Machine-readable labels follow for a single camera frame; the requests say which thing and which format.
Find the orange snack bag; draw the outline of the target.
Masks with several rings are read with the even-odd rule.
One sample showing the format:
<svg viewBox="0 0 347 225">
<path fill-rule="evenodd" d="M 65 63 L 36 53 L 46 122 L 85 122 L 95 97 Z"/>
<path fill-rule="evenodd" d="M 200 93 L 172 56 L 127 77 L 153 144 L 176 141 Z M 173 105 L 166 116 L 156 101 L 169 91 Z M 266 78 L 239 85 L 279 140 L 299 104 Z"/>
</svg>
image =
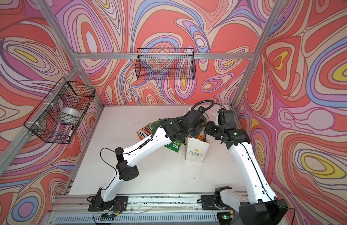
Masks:
<svg viewBox="0 0 347 225">
<path fill-rule="evenodd" d="M 197 139 L 200 140 L 200 141 L 206 142 L 206 134 L 200 134 L 200 135 L 197 137 Z"/>
</svg>

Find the white paper bag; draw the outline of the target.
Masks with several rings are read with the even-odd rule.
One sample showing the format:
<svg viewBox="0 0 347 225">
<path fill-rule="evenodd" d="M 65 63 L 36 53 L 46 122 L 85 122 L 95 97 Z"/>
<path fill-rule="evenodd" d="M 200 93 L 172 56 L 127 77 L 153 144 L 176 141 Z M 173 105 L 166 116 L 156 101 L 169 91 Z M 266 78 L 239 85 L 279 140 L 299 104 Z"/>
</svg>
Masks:
<svg viewBox="0 0 347 225">
<path fill-rule="evenodd" d="M 210 143 L 206 135 L 206 142 L 197 138 L 188 137 L 185 139 L 185 160 L 195 163 L 203 163 L 209 149 Z"/>
</svg>

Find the green snack bag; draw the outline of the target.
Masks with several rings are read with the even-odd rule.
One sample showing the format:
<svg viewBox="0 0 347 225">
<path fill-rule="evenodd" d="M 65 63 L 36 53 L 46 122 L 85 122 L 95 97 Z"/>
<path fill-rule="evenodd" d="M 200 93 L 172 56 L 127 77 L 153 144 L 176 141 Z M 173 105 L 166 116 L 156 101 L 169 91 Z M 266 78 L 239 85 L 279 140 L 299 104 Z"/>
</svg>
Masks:
<svg viewBox="0 0 347 225">
<path fill-rule="evenodd" d="M 171 142 L 170 144 L 165 145 L 165 147 L 174 152 L 179 152 L 181 145 L 182 145 L 182 141 L 177 140 L 177 141 Z"/>
<path fill-rule="evenodd" d="M 155 122 L 152 122 L 152 123 L 149 123 L 148 124 L 148 129 L 150 130 L 150 133 L 152 134 L 153 131 L 155 130 L 155 128 L 158 126 L 158 124 L 161 122 L 161 119 L 158 119 L 157 121 Z"/>
</svg>

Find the red Fox's candy bag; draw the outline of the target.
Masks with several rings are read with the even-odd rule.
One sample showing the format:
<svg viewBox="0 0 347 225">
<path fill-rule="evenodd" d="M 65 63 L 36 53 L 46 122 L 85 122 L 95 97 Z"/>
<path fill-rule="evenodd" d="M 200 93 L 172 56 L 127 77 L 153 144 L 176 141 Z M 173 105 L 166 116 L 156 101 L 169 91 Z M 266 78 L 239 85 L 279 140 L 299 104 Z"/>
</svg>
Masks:
<svg viewBox="0 0 347 225">
<path fill-rule="evenodd" d="M 149 137 L 151 134 L 152 134 L 152 130 L 148 126 L 137 131 L 137 135 L 138 135 L 140 140 L 143 140 L 143 139 Z"/>
</svg>

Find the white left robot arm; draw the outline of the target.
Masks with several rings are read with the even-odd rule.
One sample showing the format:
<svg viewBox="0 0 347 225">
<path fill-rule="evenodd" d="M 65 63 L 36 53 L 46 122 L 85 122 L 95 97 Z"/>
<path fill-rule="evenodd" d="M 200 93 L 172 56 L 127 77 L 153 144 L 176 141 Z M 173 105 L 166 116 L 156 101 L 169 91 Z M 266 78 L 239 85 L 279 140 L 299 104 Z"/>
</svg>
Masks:
<svg viewBox="0 0 347 225">
<path fill-rule="evenodd" d="M 114 150 L 117 164 L 115 175 L 107 185 L 101 187 L 90 200 L 91 212 L 111 210 L 119 190 L 124 182 L 131 181 L 139 175 L 138 162 L 155 150 L 173 143 L 184 141 L 188 137 L 197 138 L 209 120 L 204 113 L 215 105 L 213 100 L 203 100 L 181 117 L 167 118 L 159 121 L 152 134 L 128 148 L 118 147 Z"/>
</svg>

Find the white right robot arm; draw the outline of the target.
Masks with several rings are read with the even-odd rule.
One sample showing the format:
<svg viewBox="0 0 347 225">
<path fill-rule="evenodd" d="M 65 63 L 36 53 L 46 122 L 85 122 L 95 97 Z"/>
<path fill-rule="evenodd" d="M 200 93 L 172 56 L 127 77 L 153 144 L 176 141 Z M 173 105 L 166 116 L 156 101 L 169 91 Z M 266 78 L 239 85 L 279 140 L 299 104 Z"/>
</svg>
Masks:
<svg viewBox="0 0 347 225">
<path fill-rule="evenodd" d="M 232 110 L 218 110 L 217 122 L 209 122 L 205 133 L 225 144 L 237 162 L 247 197 L 231 188 L 217 189 L 219 202 L 239 213 L 244 225 L 277 225 L 291 209 L 279 199 L 266 180 L 254 155 L 246 130 L 238 129 Z"/>
</svg>

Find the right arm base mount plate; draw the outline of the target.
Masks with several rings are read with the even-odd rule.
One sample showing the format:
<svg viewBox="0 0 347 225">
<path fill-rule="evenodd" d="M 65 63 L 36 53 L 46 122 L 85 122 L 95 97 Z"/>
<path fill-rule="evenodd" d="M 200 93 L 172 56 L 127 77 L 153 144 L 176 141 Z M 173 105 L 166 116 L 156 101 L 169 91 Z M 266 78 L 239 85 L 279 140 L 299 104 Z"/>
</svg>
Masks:
<svg viewBox="0 0 347 225">
<path fill-rule="evenodd" d="M 201 203 L 202 209 L 204 211 L 208 210 L 225 210 L 226 205 L 220 204 L 214 195 L 201 195 L 197 203 Z"/>
</svg>

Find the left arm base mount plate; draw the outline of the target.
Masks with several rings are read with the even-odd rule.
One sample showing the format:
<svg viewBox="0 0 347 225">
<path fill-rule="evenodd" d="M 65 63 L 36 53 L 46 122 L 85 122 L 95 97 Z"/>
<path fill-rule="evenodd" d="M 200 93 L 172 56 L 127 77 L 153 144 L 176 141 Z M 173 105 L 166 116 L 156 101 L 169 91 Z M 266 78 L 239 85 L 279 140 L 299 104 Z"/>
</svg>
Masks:
<svg viewBox="0 0 347 225">
<path fill-rule="evenodd" d="M 127 208 L 128 196 L 117 196 L 114 200 L 103 202 L 101 195 L 89 196 L 90 212 L 124 212 Z"/>
</svg>

